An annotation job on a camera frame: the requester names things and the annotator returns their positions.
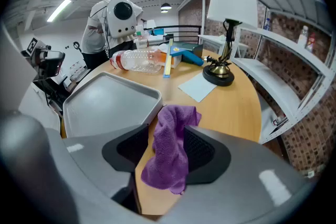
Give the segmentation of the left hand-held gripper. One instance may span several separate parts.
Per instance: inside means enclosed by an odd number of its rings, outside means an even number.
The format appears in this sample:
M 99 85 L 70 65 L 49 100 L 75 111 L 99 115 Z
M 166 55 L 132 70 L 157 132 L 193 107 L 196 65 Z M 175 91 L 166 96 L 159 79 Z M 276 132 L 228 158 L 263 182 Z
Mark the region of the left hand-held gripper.
M 26 50 L 21 51 L 22 56 L 37 72 L 34 81 L 42 81 L 59 74 L 65 53 L 52 50 L 37 38 L 32 38 Z

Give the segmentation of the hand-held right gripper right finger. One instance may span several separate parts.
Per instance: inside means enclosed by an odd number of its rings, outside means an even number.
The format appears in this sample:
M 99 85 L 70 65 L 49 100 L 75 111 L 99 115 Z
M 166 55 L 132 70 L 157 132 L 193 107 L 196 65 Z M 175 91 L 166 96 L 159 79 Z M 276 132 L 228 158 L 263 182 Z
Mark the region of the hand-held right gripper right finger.
M 160 224 L 281 224 L 312 183 L 268 148 L 200 127 L 184 129 L 186 191 Z

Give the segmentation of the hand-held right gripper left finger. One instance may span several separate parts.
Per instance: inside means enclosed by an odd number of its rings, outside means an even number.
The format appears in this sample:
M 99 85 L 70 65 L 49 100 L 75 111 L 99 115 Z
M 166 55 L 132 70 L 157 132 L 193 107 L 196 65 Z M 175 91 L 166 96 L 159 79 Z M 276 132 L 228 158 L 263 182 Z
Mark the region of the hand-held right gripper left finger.
M 135 168 L 148 146 L 149 126 L 135 125 L 93 136 L 64 139 L 85 176 L 108 198 L 141 214 Z

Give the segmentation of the purple cloth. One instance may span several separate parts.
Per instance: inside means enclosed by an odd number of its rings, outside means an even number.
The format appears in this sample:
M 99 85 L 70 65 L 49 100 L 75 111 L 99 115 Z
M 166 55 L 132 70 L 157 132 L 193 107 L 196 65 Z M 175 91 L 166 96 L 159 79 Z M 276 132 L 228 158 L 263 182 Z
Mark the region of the purple cloth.
M 184 128 L 198 126 L 201 117 L 194 106 L 166 105 L 160 110 L 153 134 L 155 155 L 141 173 L 145 184 L 168 189 L 175 195 L 184 192 L 188 174 L 188 157 L 183 148 Z

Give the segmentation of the grey tray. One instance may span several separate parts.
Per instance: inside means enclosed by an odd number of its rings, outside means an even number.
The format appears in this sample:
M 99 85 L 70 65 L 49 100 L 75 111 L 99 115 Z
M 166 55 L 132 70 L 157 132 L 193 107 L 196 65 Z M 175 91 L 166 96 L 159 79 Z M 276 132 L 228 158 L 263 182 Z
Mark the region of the grey tray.
M 150 124 L 163 106 L 160 91 L 101 72 L 63 103 L 68 138 Z

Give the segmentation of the white paper sheet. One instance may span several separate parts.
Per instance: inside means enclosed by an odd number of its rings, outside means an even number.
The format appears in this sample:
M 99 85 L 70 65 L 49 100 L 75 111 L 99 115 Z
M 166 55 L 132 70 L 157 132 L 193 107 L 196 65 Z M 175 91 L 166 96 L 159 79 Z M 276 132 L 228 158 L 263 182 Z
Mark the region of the white paper sheet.
M 199 73 L 187 82 L 178 86 L 180 90 L 189 97 L 200 103 L 209 93 L 211 93 L 216 85 L 210 83 L 203 77 L 203 73 Z

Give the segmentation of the clear plastic bottle red label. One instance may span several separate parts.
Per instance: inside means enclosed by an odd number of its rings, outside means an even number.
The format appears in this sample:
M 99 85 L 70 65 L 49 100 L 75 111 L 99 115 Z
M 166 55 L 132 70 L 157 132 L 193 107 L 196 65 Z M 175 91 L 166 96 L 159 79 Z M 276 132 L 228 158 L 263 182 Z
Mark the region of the clear plastic bottle red label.
M 115 52 L 110 58 L 110 63 L 115 69 L 137 71 L 144 73 L 158 73 L 161 52 L 157 49 L 136 49 Z

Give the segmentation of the blue plastic tool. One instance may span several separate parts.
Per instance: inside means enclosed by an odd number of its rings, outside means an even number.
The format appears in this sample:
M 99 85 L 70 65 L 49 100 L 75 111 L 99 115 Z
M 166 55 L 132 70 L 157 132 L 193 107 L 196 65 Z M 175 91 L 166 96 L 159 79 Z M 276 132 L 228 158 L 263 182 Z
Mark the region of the blue plastic tool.
M 188 59 L 192 64 L 197 66 L 202 66 L 204 63 L 202 58 L 193 54 L 191 51 L 176 46 L 172 46 L 170 48 L 169 55 L 172 57 L 183 56 L 184 58 Z

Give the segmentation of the orange and white box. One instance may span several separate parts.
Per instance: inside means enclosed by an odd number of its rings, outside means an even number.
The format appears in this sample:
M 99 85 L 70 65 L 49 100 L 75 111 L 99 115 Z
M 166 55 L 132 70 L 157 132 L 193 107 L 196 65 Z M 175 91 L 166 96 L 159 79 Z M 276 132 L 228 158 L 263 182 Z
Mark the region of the orange and white box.
M 165 65 L 165 61 L 166 61 L 166 52 L 161 51 L 160 49 L 158 51 L 160 52 L 158 63 L 161 66 L 164 66 Z M 171 68 L 176 68 L 180 64 L 181 61 L 182 61 L 182 56 L 181 55 L 172 57 L 172 59 L 171 59 Z

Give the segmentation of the white metal shelf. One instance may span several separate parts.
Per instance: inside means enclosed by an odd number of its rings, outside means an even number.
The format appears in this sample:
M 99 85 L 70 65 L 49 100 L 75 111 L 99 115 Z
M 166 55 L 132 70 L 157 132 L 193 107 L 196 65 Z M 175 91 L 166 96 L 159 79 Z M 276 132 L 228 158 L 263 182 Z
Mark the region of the white metal shelf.
M 259 143 L 264 144 L 293 127 L 302 120 L 322 99 L 336 76 L 336 29 L 334 28 L 324 0 L 258 0 L 266 7 L 266 11 L 285 15 L 305 22 L 331 37 L 330 48 L 324 61 L 318 59 L 308 49 L 299 47 L 290 39 L 265 30 L 239 25 L 230 54 L 231 61 L 258 82 L 267 93 L 275 100 L 284 113 L 277 118 L 273 109 L 267 102 L 260 98 L 262 127 Z M 300 99 L 288 83 L 284 82 L 274 71 L 264 63 L 253 58 L 241 56 L 238 45 L 242 31 L 257 34 L 260 38 L 274 42 L 287 52 L 291 52 L 308 64 L 318 77 L 308 93 Z

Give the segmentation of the dark green box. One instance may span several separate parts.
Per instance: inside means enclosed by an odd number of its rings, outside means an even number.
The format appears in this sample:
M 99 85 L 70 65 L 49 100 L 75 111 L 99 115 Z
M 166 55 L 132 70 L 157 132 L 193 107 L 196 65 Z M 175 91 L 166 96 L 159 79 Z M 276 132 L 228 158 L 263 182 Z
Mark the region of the dark green box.
M 178 42 L 174 42 L 173 46 L 188 50 L 200 58 L 202 57 L 203 45 L 178 41 Z

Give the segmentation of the white background desk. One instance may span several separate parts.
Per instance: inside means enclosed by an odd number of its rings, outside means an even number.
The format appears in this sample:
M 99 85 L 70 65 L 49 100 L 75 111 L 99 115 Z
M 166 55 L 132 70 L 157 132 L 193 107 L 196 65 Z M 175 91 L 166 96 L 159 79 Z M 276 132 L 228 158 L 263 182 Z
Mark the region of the white background desk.
M 166 42 L 166 36 L 167 33 L 165 30 L 167 29 L 167 26 L 159 26 L 154 28 L 145 28 L 144 32 L 148 35 L 148 43 L 150 46 L 153 45 L 160 45 L 164 42 Z

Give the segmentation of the black metal railing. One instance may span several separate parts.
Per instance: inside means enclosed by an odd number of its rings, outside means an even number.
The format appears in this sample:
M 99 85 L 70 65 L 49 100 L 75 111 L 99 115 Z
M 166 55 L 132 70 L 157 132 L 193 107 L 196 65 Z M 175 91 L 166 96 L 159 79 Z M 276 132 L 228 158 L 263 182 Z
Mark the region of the black metal railing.
M 202 27 L 198 25 L 171 25 L 167 26 L 165 32 L 167 33 L 166 42 L 169 43 L 173 38 L 174 42 L 188 42 L 198 44 L 200 41 Z

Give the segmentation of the clear bottle on shelf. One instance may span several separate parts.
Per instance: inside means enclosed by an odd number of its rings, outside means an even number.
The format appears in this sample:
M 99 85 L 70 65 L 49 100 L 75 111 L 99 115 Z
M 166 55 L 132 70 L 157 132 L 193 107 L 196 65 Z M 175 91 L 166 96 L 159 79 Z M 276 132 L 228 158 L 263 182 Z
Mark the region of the clear bottle on shelf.
M 299 38 L 298 38 L 297 44 L 302 48 L 306 46 L 307 41 L 308 41 L 308 29 L 309 28 L 307 26 L 303 26 L 301 33 L 299 35 Z

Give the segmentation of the red bottle on shelf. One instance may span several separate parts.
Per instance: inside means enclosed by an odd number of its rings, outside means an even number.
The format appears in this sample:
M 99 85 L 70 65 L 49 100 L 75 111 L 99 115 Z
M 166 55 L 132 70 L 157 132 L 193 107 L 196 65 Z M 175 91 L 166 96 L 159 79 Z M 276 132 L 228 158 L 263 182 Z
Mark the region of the red bottle on shelf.
M 315 39 L 316 39 L 315 33 L 311 33 L 310 36 L 308 37 L 308 41 L 307 41 L 307 44 L 306 44 L 306 49 L 309 52 L 313 52 L 313 47 L 314 47 L 314 44 L 315 44 Z

